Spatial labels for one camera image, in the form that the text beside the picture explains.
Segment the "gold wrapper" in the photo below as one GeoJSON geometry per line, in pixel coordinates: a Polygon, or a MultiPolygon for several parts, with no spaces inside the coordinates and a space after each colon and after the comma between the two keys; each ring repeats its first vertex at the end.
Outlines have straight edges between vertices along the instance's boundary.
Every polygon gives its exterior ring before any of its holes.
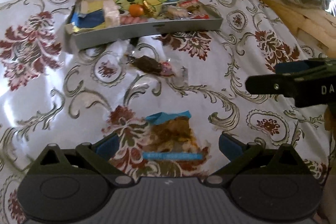
{"type": "Polygon", "coordinates": [[[156,18],[158,16],[153,6],[149,4],[146,0],[142,0],[142,6],[145,15],[153,18],[156,18]]]}

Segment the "gray gripper base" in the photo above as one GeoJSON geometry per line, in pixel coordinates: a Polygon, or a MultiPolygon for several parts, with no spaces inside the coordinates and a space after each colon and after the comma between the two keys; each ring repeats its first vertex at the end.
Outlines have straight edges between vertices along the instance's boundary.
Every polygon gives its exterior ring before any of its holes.
{"type": "MultiPolygon", "coordinates": [[[[116,190],[102,210],[76,223],[266,224],[238,210],[223,190],[206,187],[197,178],[149,177],[131,188],[116,190]]],[[[306,219],[295,224],[314,223],[306,219]]]]}

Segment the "open box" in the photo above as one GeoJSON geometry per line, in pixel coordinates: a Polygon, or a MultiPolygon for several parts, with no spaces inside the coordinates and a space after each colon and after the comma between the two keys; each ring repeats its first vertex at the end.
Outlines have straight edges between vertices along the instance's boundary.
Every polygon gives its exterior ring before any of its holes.
{"type": "MultiPolygon", "coordinates": [[[[77,0],[76,7],[82,0],[77,0]]],[[[95,47],[97,45],[110,43],[118,39],[130,39],[147,35],[187,32],[187,31],[215,31],[221,27],[223,19],[216,12],[203,5],[202,8],[209,15],[209,19],[181,19],[181,20],[160,20],[151,22],[120,25],[98,30],[81,30],[73,33],[73,39],[79,50],[95,47]]]]}

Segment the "white logo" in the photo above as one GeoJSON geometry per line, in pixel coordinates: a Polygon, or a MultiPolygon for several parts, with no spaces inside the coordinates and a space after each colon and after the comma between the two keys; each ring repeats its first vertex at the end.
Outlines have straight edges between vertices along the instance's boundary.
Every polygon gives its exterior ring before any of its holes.
{"type": "MultiPolygon", "coordinates": [[[[330,85],[329,88],[329,93],[334,93],[334,87],[333,85],[330,85]]],[[[325,85],[322,86],[322,95],[326,95],[327,94],[327,87],[325,85]]]]}
{"type": "Polygon", "coordinates": [[[167,184],[167,185],[169,185],[170,183],[174,183],[172,180],[167,180],[167,181],[165,181],[165,183],[167,184]]]}

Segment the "floral tablecloth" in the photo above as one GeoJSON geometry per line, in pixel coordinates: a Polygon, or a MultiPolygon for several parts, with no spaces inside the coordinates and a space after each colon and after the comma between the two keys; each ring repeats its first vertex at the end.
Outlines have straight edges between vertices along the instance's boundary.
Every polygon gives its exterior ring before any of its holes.
{"type": "Polygon", "coordinates": [[[178,60],[188,82],[144,74],[124,62],[129,41],[78,52],[64,34],[75,0],[14,0],[0,7],[0,222],[23,223],[20,180],[48,143],[74,148],[116,132],[110,163],[140,176],[206,176],[229,161],[222,132],[268,148],[292,144],[323,183],[334,157],[325,107],[296,109],[283,96],[250,95],[249,75],[322,54],[299,45],[259,0],[200,0],[224,18],[217,32],[141,37],[135,55],[178,60]],[[189,110],[202,160],[145,160],[144,117],[189,110]]]}

